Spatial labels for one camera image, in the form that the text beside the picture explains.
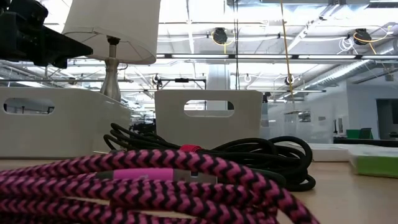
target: lamp stem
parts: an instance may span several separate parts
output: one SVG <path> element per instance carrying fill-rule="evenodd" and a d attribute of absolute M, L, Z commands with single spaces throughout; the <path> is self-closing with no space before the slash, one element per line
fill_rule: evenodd
<path fill-rule="evenodd" d="M 118 102 L 121 101 L 121 92 L 118 84 L 119 60 L 116 58 L 116 49 L 119 41 L 120 39 L 115 37 L 108 37 L 109 57 L 105 60 L 106 75 L 100 91 L 102 94 Z"/>

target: table lamp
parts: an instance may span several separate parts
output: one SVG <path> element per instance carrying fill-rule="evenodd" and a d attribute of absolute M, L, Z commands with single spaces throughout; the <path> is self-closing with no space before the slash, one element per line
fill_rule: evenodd
<path fill-rule="evenodd" d="M 160 0 L 74 0 L 63 34 L 90 46 L 104 60 L 101 93 L 121 100 L 119 63 L 156 61 Z"/>

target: white lampshade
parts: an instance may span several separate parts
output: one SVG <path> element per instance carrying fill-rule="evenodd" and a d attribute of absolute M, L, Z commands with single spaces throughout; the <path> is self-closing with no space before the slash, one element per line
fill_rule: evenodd
<path fill-rule="evenodd" d="M 156 62 L 160 0 L 74 0 L 63 34 L 93 48 L 89 57 L 109 57 L 107 35 L 117 37 L 121 63 Z"/>

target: pink braided cable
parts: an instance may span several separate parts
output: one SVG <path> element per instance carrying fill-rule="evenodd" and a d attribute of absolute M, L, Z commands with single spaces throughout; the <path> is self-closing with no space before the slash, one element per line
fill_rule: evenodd
<path fill-rule="evenodd" d="M 99 180 L 93 175 L 128 168 L 191 170 L 237 185 Z M 9 195 L 0 198 L 0 217 L 5 212 L 87 223 L 277 223 L 279 208 L 294 223 L 318 223 L 288 191 L 247 167 L 204 154 L 172 150 L 120 152 L 2 171 L 0 195 Z M 120 207 L 60 197 L 112 200 Z M 172 210 L 198 218 L 158 218 L 134 209 Z"/>

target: table surface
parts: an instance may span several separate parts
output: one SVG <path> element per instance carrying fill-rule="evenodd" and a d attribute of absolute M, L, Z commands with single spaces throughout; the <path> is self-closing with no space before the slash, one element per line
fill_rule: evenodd
<path fill-rule="evenodd" d="M 0 170 L 45 164 L 40 160 L 0 160 Z M 313 163 L 314 190 L 294 193 L 321 223 L 398 223 L 398 179 L 353 175 L 348 163 Z M 176 213 L 156 213 L 179 216 Z M 281 212 L 281 223 L 291 223 Z"/>

